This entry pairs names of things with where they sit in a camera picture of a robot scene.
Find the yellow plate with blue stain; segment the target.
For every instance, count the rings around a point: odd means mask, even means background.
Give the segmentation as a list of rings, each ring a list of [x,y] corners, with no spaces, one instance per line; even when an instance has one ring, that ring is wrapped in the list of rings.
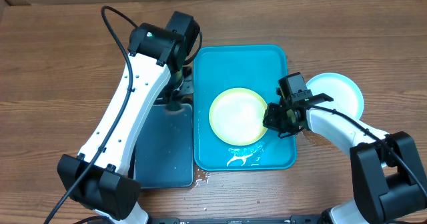
[[[255,91],[231,88],[220,93],[209,108],[209,124],[223,142],[246,146],[259,141],[266,133],[263,126],[267,103]]]

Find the light blue plate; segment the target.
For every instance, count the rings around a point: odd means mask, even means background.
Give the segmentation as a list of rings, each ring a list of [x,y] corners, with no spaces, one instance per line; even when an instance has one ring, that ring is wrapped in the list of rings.
[[[339,73],[322,73],[312,77],[307,88],[313,95],[325,93],[354,119],[360,119],[364,111],[363,94],[350,78]]]

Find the orange green sponge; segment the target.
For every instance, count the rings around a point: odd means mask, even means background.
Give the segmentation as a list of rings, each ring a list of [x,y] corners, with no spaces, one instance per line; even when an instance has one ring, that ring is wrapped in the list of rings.
[[[180,102],[171,102],[165,105],[165,109],[168,113],[179,113],[183,111],[183,106]]]

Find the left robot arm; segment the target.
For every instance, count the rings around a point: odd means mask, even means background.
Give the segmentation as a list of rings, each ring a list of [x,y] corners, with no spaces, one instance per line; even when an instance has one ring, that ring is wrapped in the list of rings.
[[[125,59],[121,81],[97,128],[76,156],[62,155],[57,172],[66,190],[46,218],[66,199],[97,213],[94,220],[110,223],[148,223],[138,203],[141,185],[127,176],[140,131],[155,101],[179,103],[183,67],[196,57],[194,43],[202,43],[193,16],[176,11],[164,28],[135,25],[127,48],[110,23],[105,25]]]

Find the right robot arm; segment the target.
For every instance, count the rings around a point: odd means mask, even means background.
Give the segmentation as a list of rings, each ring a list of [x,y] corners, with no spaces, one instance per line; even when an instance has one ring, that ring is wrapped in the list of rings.
[[[426,208],[426,174],[409,134],[389,134],[354,119],[324,93],[269,103],[263,125],[280,138],[312,131],[349,156],[353,198],[324,211],[320,223],[399,223]]]

